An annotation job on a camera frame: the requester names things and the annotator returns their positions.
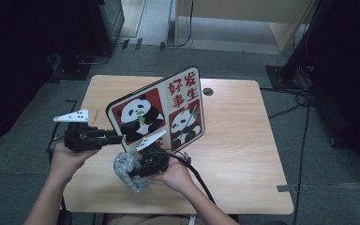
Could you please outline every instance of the gray cloth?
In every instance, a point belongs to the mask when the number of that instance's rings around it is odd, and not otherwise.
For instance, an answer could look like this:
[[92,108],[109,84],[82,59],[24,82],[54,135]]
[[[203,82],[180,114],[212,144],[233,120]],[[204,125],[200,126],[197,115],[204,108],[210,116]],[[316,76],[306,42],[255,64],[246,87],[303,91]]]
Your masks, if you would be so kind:
[[129,177],[134,168],[141,167],[139,161],[130,153],[119,153],[113,161],[113,170],[121,180],[136,193],[142,193],[144,188],[148,186],[148,178],[139,175]]

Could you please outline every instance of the human hand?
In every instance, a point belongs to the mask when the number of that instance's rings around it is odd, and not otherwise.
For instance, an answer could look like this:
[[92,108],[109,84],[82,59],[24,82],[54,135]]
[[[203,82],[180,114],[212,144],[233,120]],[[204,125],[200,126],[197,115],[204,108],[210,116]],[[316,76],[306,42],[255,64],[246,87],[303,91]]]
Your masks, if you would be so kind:
[[172,190],[182,194],[196,187],[189,175],[187,167],[173,157],[169,158],[168,169],[165,172],[150,176],[150,180],[161,181]]
[[97,152],[98,150],[75,153],[60,142],[53,150],[49,176],[60,184],[66,185],[71,180],[72,175],[81,168],[84,162]]

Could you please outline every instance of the panda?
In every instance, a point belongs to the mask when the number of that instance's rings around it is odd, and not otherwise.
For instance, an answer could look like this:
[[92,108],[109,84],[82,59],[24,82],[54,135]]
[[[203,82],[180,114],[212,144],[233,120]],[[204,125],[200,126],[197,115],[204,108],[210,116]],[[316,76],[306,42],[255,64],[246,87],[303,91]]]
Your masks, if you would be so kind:
[[188,143],[201,132],[201,126],[192,111],[193,109],[184,110],[174,117],[171,127],[173,149]]
[[117,115],[121,118],[121,132],[127,142],[135,142],[145,134],[154,132],[165,119],[146,95],[131,100]]

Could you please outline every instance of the gray carpet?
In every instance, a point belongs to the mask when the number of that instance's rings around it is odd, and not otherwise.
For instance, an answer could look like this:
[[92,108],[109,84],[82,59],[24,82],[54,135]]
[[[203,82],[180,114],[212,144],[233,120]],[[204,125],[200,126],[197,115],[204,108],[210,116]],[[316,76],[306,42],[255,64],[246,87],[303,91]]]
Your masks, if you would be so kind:
[[[0,138],[0,224],[21,224],[35,201],[49,171],[45,152],[58,114],[77,109],[92,76],[168,76],[196,66],[203,78],[255,80],[270,87],[264,66],[282,66],[287,56],[246,52],[219,52],[130,45],[117,48],[105,62],[91,68],[86,81],[46,83],[19,117],[12,130]],[[295,105],[294,96],[262,92],[268,115]],[[270,120],[277,149],[293,202],[307,108]],[[360,224],[360,157],[350,149],[334,149],[320,112],[310,109],[297,224]],[[74,214],[73,224],[92,224],[92,214]],[[241,215],[241,224],[264,224],[273,220],[293,223],[291,215]]]

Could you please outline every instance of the person's arm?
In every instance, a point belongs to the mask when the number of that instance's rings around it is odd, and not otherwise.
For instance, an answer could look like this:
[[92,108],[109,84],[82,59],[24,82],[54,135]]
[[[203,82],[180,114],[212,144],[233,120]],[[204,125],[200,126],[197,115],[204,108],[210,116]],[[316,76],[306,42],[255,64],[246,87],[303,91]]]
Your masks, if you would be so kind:
[[53,150],[51,171],[24,224],[56,224],[63,192],[72,175],[98,151],[74,153],[58,143]]
[[152,175],[150,179],[162,181],[169,188],[184,195],[202,218],[204,224],[238,224],[206,197],[192,181],[188,169],[177,159],[171,157],[166,172]]

